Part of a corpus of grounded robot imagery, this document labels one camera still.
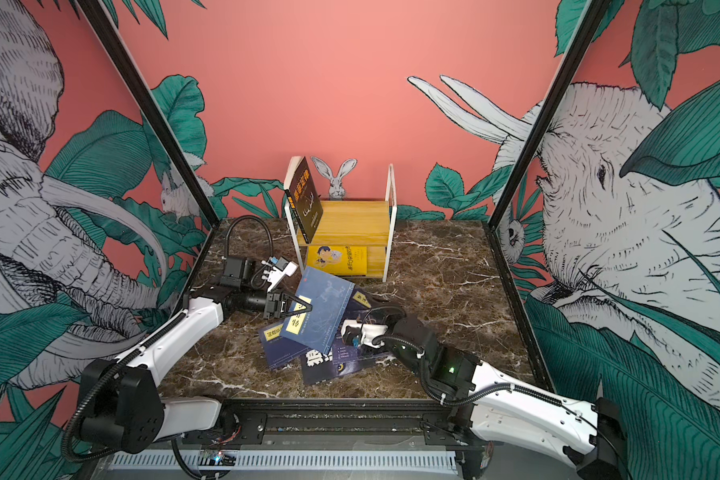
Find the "blue book with yellow label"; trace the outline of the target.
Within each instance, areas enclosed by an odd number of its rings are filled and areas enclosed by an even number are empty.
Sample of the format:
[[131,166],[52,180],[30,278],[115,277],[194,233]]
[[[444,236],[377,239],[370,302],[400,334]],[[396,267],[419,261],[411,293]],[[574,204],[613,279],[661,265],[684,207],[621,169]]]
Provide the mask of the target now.
[[309,299],[313,310],[283,322],[282,336],[327,355],[352,296],[355,284],[307,267],[295,296]]

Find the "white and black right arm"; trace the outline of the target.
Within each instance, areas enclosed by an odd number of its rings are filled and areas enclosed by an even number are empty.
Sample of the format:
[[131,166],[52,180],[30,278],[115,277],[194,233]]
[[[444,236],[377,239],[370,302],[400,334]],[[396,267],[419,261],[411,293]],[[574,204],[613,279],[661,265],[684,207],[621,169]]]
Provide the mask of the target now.
[[554,394],[440,342],[420,320],[392,325],[346,320],[342,339],[385,350],[419,378],[424,393],[454,413],[450,435],[461,442],[510,443],[554,458],[582,479],[629,479],[627,438],[618,405]]

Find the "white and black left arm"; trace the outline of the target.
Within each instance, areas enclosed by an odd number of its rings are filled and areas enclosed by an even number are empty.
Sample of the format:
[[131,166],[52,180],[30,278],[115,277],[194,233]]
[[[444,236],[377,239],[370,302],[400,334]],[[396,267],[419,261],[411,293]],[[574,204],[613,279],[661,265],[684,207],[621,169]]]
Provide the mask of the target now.
[[234,312],[289,317],[297,299],[280,283],[297,269],[284,258],[228,258],[220,275],[185,293],[179,311],[148,337],[113,360],[90,363],[61,438],[63,458],[84,463],[120,451],[134,454],[155,441],[225,428],[221,401],[164,399],[158,388],[184,354]]

